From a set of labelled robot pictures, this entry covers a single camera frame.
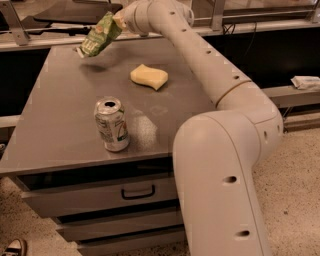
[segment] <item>shoe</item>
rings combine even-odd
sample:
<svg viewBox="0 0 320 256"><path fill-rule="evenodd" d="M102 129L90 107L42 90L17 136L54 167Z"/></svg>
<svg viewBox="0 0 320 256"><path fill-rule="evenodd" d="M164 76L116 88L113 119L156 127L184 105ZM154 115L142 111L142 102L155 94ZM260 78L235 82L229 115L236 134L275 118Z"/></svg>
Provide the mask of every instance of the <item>shoe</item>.
<svg viewBox="0 0 320 256"><path fill-rule="evenodd" d="M27 243L22 239L13 240L1 256L26 256Z"/></svg>

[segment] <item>yellow sponge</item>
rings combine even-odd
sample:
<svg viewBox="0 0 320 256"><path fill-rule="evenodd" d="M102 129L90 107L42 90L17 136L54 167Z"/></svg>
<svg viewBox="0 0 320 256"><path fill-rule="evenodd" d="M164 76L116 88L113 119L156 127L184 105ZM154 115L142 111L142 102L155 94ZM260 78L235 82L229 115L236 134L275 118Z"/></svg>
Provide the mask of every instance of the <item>yellow sponge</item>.
<svg viewBox="0 0 320 256"><path fill-rule="evenodd" d="M149 68L141 64L130 73L130 78L137 84L147 85L156 91L168 81L168 73L156 68Z"/></svg>

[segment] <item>drawer handle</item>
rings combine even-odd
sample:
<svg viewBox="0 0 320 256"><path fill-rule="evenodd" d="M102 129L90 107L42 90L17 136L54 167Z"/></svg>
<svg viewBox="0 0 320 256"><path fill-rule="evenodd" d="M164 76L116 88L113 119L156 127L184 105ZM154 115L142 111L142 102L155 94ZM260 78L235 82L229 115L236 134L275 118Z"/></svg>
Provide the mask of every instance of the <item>drawer handle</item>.
<svg viewBox="0 0 320 256"><path fill-rule="evenodd" d="M126 191L124 189L121 189L121 196L124 200L136 200L141 198L147 198L151 197L156 193L156 186L152 185L151 192L149 194L140 195L140 196L126 196Z"/></svg>

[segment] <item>gray table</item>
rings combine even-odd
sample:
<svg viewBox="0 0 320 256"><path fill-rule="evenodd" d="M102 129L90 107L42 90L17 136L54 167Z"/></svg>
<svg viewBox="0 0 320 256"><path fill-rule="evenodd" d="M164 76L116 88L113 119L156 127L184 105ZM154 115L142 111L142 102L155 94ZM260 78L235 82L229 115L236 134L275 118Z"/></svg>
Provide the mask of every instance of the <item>gray table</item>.
<svg viewBox="0 0 320 256"><path fill-rule="evenodd" d="M214 108L165 39L117 41L87 59L73 48L51 49L0 162L0 176L167 156L180 125ZM134 84L130 71L140 64L167 71L168 82L159 91ZM97 132L93 110L103 96L119 98L126 108L131 143L120 153L106 151Z"/></svg>
<svg viewBox="0 0 320 256"><path fill-rule="evenodd" d="M10 176L24 201L84 256L184 240L172 145L181 124L213 104L165 39L117 41L88 59L74 47L51 49L0 176ZM159 91L134 84L130 71L140 64L167 71L168 82ZM94 106L103 96L126 108L131 142L119 153L104 148L96 128Z"/></svg>

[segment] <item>can lid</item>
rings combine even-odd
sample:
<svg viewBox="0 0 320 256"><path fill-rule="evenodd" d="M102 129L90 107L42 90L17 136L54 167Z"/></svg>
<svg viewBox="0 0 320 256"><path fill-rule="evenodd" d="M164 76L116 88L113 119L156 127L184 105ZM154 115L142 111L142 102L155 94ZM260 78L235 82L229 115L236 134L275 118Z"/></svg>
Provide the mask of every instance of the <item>can lid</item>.
<svg viewBox="0 0 320 256"><path fill-rule="evenodd" d="M96 104L96 113L110 115L121 108L121 102L115 97L109 96L99 100Z"/></svg>

